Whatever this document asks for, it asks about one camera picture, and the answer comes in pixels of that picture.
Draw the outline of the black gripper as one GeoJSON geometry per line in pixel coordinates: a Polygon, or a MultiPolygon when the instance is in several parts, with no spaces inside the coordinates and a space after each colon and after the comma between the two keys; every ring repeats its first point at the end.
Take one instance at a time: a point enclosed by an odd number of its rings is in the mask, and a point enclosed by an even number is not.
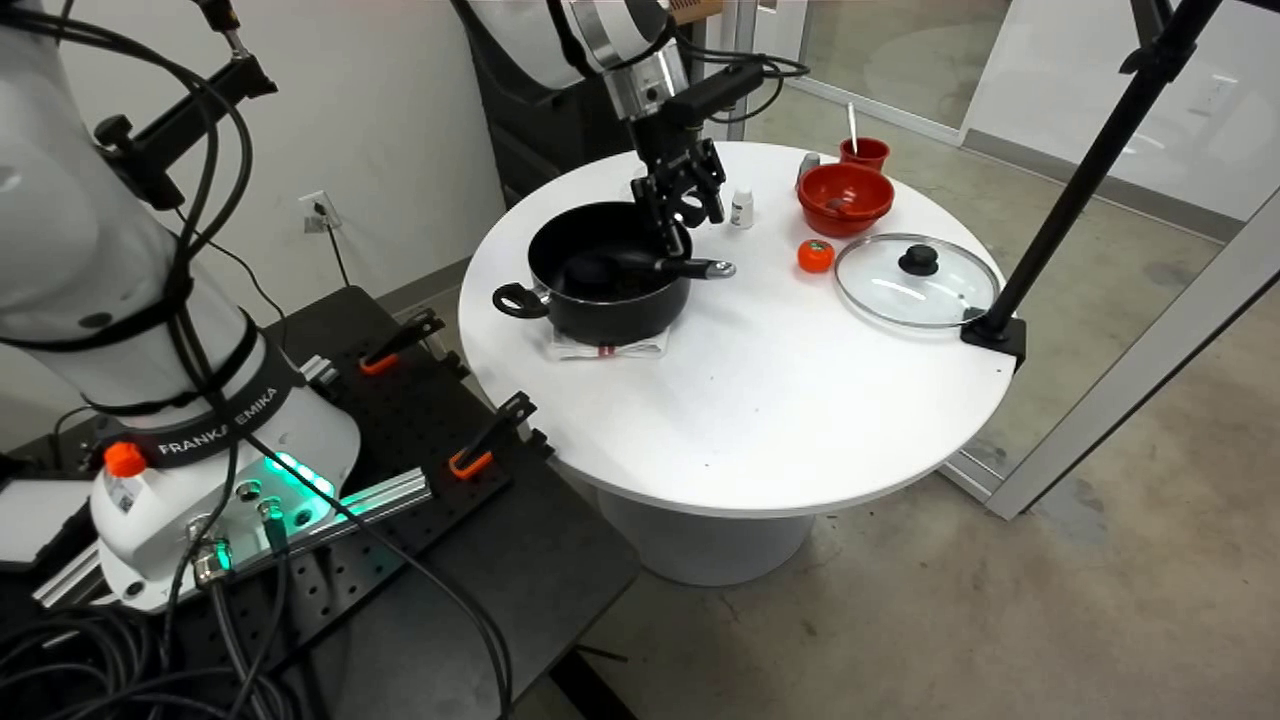
{"type": "Polygon", "coordinates": [[[713,140],[699,137],[706,116],[688,102],[665,102],[631,123],[644,170],[631,179],[636,208],[650,217],[661,251],[692,256],[688,232],[706,219],[724,219],[724,165],[713,140]]]}

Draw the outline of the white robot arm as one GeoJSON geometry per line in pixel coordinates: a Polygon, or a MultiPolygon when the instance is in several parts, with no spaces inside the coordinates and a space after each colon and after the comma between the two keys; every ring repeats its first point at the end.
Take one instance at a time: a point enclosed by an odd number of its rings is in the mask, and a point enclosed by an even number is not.
{"type": "Polygon", "coordinates": [[[600,81],[644,170],[636,208],[672,258],[692,256],[688,232],[719,219],[724,167],[699,137],[699,83],[681,57],[681,23],[665,0],[452,0],[477,33],[541,93],[600,81]]]}

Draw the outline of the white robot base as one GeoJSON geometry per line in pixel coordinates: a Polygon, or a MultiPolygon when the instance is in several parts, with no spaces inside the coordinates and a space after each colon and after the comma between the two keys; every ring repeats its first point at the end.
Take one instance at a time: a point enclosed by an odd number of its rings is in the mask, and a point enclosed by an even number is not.
{"type": "Polygon", "coordinates": [[[94,480],[114,595],[159,610],[209,563],[312,522],[362,455],[356,418],[266,338],[81,123],[39,0],[0,23],[0,337],[115,436],[94,480]]]}

